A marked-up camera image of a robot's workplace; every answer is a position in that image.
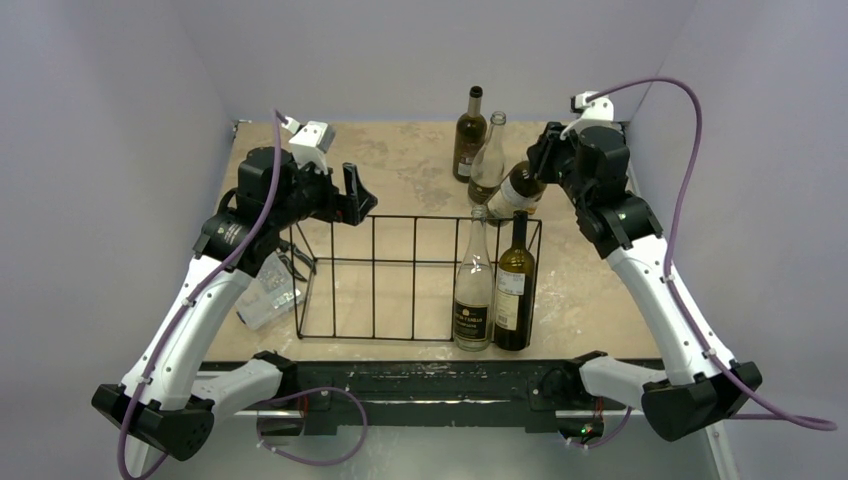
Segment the green bottle white label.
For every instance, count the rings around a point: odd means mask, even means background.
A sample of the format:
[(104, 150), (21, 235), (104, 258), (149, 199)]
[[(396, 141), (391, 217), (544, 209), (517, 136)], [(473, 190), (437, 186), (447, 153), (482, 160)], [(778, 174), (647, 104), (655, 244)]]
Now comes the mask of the green bottle white label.
[(487, 222), (493, 226), (507, 223), (516, 211), (534, 215), (546, 188), (531, 172), (528, 160), (518, 162), (487, 199)]

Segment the black wire wine rack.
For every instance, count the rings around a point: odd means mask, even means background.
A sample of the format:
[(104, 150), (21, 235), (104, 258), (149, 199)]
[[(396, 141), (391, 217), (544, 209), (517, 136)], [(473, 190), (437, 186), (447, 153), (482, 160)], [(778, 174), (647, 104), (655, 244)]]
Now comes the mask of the black wire wine rack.
[(289, 242), (316, 272), (299, 283), (300, 339), (450, 343), (469, 216), (373, 215), (356, 227), (304, 221)]

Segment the dark green wine bottle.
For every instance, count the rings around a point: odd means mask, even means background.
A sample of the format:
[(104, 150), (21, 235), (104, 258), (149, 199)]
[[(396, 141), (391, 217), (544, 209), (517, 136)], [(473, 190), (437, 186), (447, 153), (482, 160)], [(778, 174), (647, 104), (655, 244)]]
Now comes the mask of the dark green wine bottle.
[(536, 262), (527, 247), (528, 213), (513, 216), (511, 245), (498, 261), (493, 341), (506, 351), (525, 349), (531, 339)]

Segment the clear bottle black label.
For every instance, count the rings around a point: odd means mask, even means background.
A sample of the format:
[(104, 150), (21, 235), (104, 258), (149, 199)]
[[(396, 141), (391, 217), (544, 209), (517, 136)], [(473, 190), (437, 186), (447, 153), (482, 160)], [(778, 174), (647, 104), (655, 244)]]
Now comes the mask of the clear bottle black label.
[(487, 242), (487, 215), (484, 205), (471, 211), (469, 241), (455, 278), (452, 333), (464, 351), (485, 350), (491, 337), (490, 310), (493, 296), (493, 268)]

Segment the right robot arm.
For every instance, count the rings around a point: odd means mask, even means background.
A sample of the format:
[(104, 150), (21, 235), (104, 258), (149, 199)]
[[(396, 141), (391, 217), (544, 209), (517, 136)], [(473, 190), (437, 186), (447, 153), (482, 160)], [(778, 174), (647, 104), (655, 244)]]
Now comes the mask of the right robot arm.
[(584, 237), (627, 288), (660, 352), (660, 370), (591, 352), (567, 361), (564, 399), (584, 407), (606, 397), (643, 412), (673, 442), (731, 418), (763, 381), (718, 340), (682, 281), (663, 270), (667, 241), (645, 200), (627, 189), (629, 149), (600, 122), (569, 127), (549, 122), (527, 150), (531, 171), (562, 187)]

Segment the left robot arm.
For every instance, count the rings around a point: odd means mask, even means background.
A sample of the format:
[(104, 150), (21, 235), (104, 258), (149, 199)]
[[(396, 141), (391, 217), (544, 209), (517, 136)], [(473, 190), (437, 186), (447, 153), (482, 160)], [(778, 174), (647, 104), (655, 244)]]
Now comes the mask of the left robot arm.
[(93, 407), (120, 431), (118, 457), (127, 475), (139, 476), (150, 455), (191, 458), (218, 421), (246, 407), (295, 402), (295, 366), (270, 352), (210, 381), (197, 374), (225, 317), (278, 250), (282, 231), (308, 218), (356, 226), (376, 206), (357, 167), (346, 163), (342, 171), (344, 183), (336, 186), (330, 170), (299, 164), (274, 147), (253, 149), (241, 162), (236, 186), (202, 226), (154, 339), (120, 382), (93, 395)]

